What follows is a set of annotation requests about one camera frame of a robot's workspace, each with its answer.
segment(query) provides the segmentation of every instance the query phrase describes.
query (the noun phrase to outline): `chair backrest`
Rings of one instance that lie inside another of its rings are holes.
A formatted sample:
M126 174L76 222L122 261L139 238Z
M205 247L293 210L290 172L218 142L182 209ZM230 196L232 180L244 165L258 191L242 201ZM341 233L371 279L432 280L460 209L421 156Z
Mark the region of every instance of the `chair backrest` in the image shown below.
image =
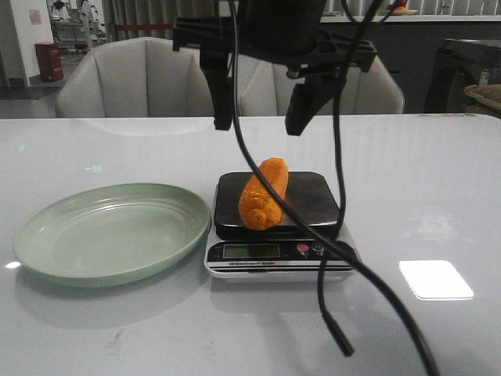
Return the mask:
M197 50L172 51L161 38L91 50L56 99L58 118L213 116Z
M289 79L284 66L246 56L239 58L239 72L244 75L239 82L242 116L284 116L294 86L304 82ZM367 73L350 68L341 96L342 114L401 114L403 109L402 90L379 57ZM332 114L332 101L318 114Z

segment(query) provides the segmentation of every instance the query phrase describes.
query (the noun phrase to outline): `red trash can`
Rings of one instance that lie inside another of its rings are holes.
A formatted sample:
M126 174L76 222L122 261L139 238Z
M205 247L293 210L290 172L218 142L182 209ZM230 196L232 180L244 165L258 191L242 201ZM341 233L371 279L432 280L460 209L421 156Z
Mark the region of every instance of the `red trash can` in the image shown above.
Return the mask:
M37 52L41 80L52 82L63 79L63 67L61 65L57 43L42 42L34 46Z

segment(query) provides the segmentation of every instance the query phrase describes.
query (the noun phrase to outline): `digital scale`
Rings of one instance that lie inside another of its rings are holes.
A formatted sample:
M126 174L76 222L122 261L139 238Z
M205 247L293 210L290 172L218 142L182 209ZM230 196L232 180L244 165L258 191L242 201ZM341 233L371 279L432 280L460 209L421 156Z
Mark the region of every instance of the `digital scale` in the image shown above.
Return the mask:
M324 247L308 239L286 214L268 230L246 228L238 202L251 172L221 176L216 188L214 227L223 240L208 244L204 264L209 273L228 282L313 282L317 280ZM338 207L326 180L315 172L290 172L285 201L317 232L329 237L337 223ZM359 259L353 240L343 225L337 244ZM325 281L342 280L353 268L328 255Z

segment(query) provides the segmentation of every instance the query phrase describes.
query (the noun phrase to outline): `table surface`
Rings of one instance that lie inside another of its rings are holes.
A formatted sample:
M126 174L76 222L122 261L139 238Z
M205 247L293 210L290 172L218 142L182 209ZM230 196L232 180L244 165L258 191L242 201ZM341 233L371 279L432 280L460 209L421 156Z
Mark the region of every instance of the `table surface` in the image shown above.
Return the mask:
M362 260L407 305L443 375L501 374L501 124L468 115L342 118L346 224ZM301 137L280 117L244 118L256 161L285 157L337 194L330 117ZM319 314L315 284L228 284L204 249L133 284L97 289L43 281L13 239L35 213L119 183L167 183L212 204L218 177L247 171L233 132L210 118L0 121L1 374L422 375L409 336L357 273L327 284L326 303L355 347L344 358ZM212 232L209 243L217 238ZM474 293L417 298L405 260L446 260Z

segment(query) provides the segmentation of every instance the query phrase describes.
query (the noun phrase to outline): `orange sweet potato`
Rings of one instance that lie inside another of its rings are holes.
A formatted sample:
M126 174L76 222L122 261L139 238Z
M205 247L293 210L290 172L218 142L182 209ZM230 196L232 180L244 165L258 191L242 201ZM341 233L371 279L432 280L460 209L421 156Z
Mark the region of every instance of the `orange sweet potato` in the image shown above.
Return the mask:
M289 182L289 168L283 158L269 158L259 169L272 187L285 197ZM251 230L266 230L276 226L282 219L282 208L263 187L256 175L252 175L240 196L238 210L243 225Z

